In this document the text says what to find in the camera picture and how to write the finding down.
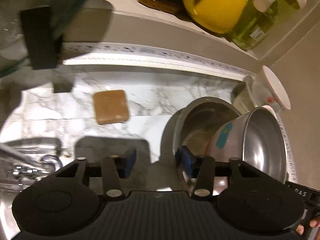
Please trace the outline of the person's hand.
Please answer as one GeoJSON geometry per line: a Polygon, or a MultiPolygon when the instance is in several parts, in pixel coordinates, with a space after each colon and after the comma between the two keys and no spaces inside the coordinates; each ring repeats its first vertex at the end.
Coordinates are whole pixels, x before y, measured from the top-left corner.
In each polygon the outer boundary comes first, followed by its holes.
{"type": "MultiPolygon", "coordinates": [[[[320,217],[317,216],[315,217],[314,219],[312,219],[309,223],[309,227],[310,228],[319,228],[319,225],[320,225],[320,217]]],[[[304,226],[302,224],[299,224],[297,229],[296,229],[296,232],[299,234],[299,235],[302,235],[304,233],[304,226]]]]}

